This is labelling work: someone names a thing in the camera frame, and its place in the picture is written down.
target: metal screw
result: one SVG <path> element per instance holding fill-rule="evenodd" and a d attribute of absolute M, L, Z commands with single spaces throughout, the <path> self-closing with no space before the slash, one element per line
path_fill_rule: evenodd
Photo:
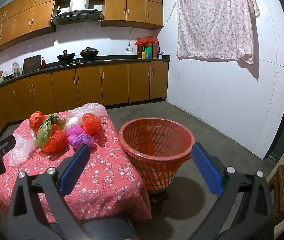
<path fill-rule="evenodd" d="M 48 174 L 53 174 L 54 172 L 55 172 L 55 168 L 54 167 L 51 167 L 51 168 L 47 169 L 47 173 Z"/>
<path fill-rule="evenodd" d="M 233 167 L 231 167 L 231 166 L 227 167 L 227 172 L 228 173 L 234 173 L 235 171 L 236 170 Z"/>
<path fill-rule="evenodd" d="M 19 178 L 24 178 L 25 177 L 25 172 L 20 172 L 19 173 Z"/>
<path fill-rule="evenodd" d="M 257 171 L 257 176 L 262 178 L 263 177 L 263 172 L 262 171 Z"/>

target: floral tablecloth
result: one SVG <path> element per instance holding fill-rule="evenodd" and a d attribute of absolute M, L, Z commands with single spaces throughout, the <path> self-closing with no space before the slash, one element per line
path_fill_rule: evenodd
<path fill-rule="evenodd" d="M 58 113 L 69 118 L 68 112 Z M 93 136 L 91 156 L 72 193 L 65 201 L 79 220 L 94 219 L 125 212 L 134 220 L 150 219 L 150 203 L 141 177 L 130 163 L 118 143 L 116 129 L 109 116 L 102 117 L 101 130 Z M 24 120 L 15 133 L 31 138 L 29 120 Z M 0 176 L 0 210 L 8 213 L 14 183 L 20 171 L 28 175 L 42 174 L 49 167 L 57 167 L 64 158 L 72 156 L 72 147 L 56 156 L 45 156 L 37 150 L 19 167 L 10 167 L 4 156 L 6 173 Z M 44 194 L 39 194 L 46 217 L 50 223 L 56 220 L 50 211 Z"/>

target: blue gripper pad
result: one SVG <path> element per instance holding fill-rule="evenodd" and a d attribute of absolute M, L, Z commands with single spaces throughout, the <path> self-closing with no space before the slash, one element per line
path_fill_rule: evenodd
<path fill-rule="evenodd" d="M 59 178 L 59 192 L 61 196 L 71 194 L 76 182 L 90 159 L 90 149 L 86 144 L 82 144 L 74 155 L 68 158 L 63 160 L 63 162 L 67 164 L 67 167 Z"/>
<path fill-rule="evenodd" d="M 220 197 L 223 192 L 222 177 L 210 161 L 208 154 L 200 144 L 195 143 L 191 155 L 211 193 Z"/>

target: orange plastic basket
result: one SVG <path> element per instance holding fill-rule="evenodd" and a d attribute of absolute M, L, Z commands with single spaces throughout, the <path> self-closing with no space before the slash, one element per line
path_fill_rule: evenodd
<path fill-rule="evenodd" d="M 191 158 L 195 138 L 185 126 L 162 118 L 139 118 L 119 131 L 119 143 L 138 170 L 150 194 L 170 185 Z"/>

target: black countertop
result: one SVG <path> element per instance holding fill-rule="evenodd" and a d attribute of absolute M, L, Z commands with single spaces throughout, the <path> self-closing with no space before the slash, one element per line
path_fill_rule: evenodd
<path fill-rule="evenodd" d="M 83 61 L 82 58 L 73 59 L 73 63 L 61 65 L 61 62 L 53 62 L 46 64 L 45 69 L 40 69 L 37 71 L 33 71 L 27 74 L 20 75 L 18 77 L 13 77 L 7 80 L 4 80 L 2 83 L 0 83 L 0 87 L 3 87 L 9 83 L 12 83 L 14 81 L 17 81 L 22 78 L 56 71 L 56 70 L 62 70 L 62 69 L 68 69 L 72 67 L 81 67 L 81 66 L 90 66 L 90 65 L 100 65 L 100 64 L 108 64 L 108 63 L 120 63 L 120 62 L 150 62 L 150 61 L 170 61 L 170 55 L 163 55 L 163 59 L 138 59 L 137 56 L 131 56 L 131 55 L 114 55 L 114 56 L 97 56 L 95 60 L 93 61 Z"/>

